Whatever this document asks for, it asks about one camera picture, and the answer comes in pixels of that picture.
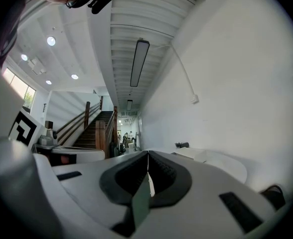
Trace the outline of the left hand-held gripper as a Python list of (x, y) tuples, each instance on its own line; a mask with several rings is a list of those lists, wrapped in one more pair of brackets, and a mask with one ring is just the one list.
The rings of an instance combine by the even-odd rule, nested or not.
[(53, 138), (53, 130), (46, 129), (23, 109), (23, 99), (4, 79), (0, 70), (0, 140), (14, 143), (29, 155), (46, 156), (52, 166), (91, 163), (105, 159), (102, 150), (64, 147)]

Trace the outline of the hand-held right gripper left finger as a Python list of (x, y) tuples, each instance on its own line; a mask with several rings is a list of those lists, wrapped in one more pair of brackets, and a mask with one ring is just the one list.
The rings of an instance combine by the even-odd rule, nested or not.
[(148, 154), (143, 151), (85, 164), (55, 166), (72, 200), (99, 224), (135, 231), (148, 215)]

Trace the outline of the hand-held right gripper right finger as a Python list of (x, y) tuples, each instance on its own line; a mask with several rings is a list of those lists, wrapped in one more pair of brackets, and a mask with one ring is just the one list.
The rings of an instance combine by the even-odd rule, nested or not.
[(159, 153), (183, 167), (192, 186), (177, 204), (151, 209), (136, 230), (138, 239), (240, 239), (244, 231), (233, 218), (220, 195), (234, 193), (262, 222), (275, 209), (262, 195), (225, 171), (178, 155)]

